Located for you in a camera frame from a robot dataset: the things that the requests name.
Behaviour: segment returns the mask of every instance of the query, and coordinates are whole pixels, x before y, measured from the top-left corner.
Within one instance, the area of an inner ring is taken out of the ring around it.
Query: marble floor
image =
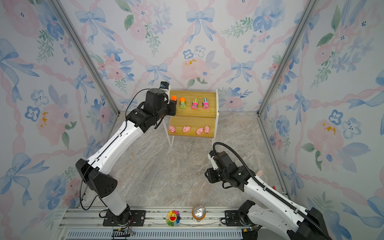
[[[116,130],[123,120],[120,115]],[[164,120],[168,125],[169,117]],[[231,146],[250,169],[263,171],[261,178],[268,185],[281,189],[255,113],[220,112],[216,141]],[[117,179],[118,191],[130,206],[239,207],[247,199],[262,205],[237,188],[223,189],[221,182],[208,182],[204,173],[212,167],[207,158],[211,149],[210,138],[180,136],[175,136],[173,148],[169,148],[163,126],[152,127],[129,146],[110,175]],[[229,150],[225,151],[237,166],[241,165]],[[89,206],[95,196],[88,189],[83,205]],[[93,206],[103,204],[96,199]]]

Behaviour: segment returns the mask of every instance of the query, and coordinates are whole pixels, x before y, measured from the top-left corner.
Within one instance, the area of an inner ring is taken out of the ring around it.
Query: pink toy car
[[[208,109],[208,108],[209,108],[208,101],[206,98],[204,98],[203,109]]]
[[[192,103],[192,109],[197,109],[197,98],[193,99],[193,103]]]

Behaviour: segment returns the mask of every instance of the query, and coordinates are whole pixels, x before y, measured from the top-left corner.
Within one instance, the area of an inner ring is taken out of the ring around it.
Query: flower plush toy
[[[180,222],[180,213],[175,210],[169,211],[166,216],[166,222],[171,227],[176,226]]]

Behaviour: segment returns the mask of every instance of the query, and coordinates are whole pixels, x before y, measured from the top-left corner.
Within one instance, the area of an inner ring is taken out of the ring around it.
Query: metal corner post
[[[60,0],[49,0],[49,5],[51,6],[52,10],[58,17],[58,19],[63,24],[63,28],[68,32],[74,46],[78,50],[81,58],[83,59],[85,65],[89,69],[90,73],[92,74],[93,79],[95,80],[97,86],[100,88],[101,93],[104,95],[107,103],[113,110],[113,112],[118,115],[119,109],[117,108],[115,102],[113,101],[113,98],[111,94],[109,93],[107,87],[105,86],[103,80],[100,78],[99,73],[96,69],[96,66],[93,64],[91,57],[89,56],[84,44],[81,42],[79,35],[77,34],[71,20],[69,19],[67,13],[65,12],[63,5],[61,4]]]
[[[269,87],[266,91],[266,94],[263,98],[263,102],[262,102],[260,109],[258,111],[259,117],[262,116],[263,112],[265,111],[266,106],[268,105],[268,102],[269,102],[269,100],[273,94],[273,90],[276,88],[276,85],[278,84],[279,79],[282,77],[283,71],[286,68],[286,66],[288,65],[289,60],[291,59],[293,52],[295,51],[295,48],[296,48],[301,36],[303,35],[306,27],[308,26],[309,21],[311,20],[311,17],[313,15],[313,12],[316,9],[318,2],[319,2],[319,0],[308,0],[308,4],[303,11],[300,22],[297,25],[297,28],[295,29],[295,31],[292,35],[292,40],[284,52],[283,58],[281,60],[281,64],[279,65],[278,69],[276,70],[276,74],[275,74],[271,84],[269,85]]]

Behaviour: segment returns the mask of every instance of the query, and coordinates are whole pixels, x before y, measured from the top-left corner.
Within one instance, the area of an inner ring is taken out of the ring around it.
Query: wire
[[[131,103],[133,102],[133,99],[135,99],[136,95],[138,95],[139,92],[144,91],[144,90],[150,90],[150,88],[141,89],[140,91],[138,91],[138,92],[135,94],[135,96],[132,98],[131,102],[129,103],[127,109],[125,109],[125,119],[127,119],[127,110],[128,110],[128,108],[129,108],[129,106],[131,105]]]
[[[224,147],[226,147],[228,150],[230,150],[239,160],[240,162],[244,165],[244,167],[247,169],[247,171],[249,172],[249,174],[251,175],[252,179],[261,187],[261,188],[265,188],[265,185],[262,184],[259,180],[257,180],[257,178],[255,178],[255,176],[252,174],[251,170],[248,168],[248,166],[245,164],[244,160],[240,157],[240,155],[237,154],[237,152],[235,150],[233,150],[230,146],[228,146],[227,144],[225,143],[222,143],[222,142],[215,142],[212,146],[213,148],[213,151],[215,153],[215,155],[217,154],[216,152],[216,149],[215,149],[215,146],[216,145],[222,145]],[[301,215],[305,220],[307,220],[314,228],[316,228],[316,230],[323,236],[325,237],[327,240],[332,240],[332,238],[328,235],[328,233],[326,231],[324,231],[324,229],[319,226],[315,221],[313,221],[310,217],[308,217],[305,213],[303,213],[302,211],[300,211],[298,208],[296,208],[295,206],[293,206],[292,204],[290,204],[287,200],[285,200],[284,198],[282,198],[281,196],[279,196],[278,194],[276,194],[274,191],[272,191],[271,189],[269,188],[266,188],[265,189],[267,192],[269,192],[270,194],[272,194],[274,197],[276,197],[277,199],[279,199],[280,201],[282,201],[285,205],[287,205],[290,209],[294,210],[294,211],[297,211],[297,213],[299,213],[299,215]]]
[[[84,208],[83,203],[82,203],[83,200],[81,199],[81,187],[82,187],[82,185],[83,185],[83,181],[84,181],[85,174],[88,172],[88,170],[89,170],[89,168],[92,166],[92,164],[88,166],[87,170],[85,170],[85,172],[84,172],[84,174],[83,174],[83,178],[82,178],[81,183],[80,183],[80,190],[79,190],[79,195],[80,195],[80,205],[81,205],[81,207],[82,207],[85,211],[87,211],[88,209],[91,208],[93,202],[94,202],[94,201],[96,200],[96,198],[98,197],[98,196],[96,196],[96,197],[93,199],[93,201],[91,202],[90,206],[89,206],[87,209]]]

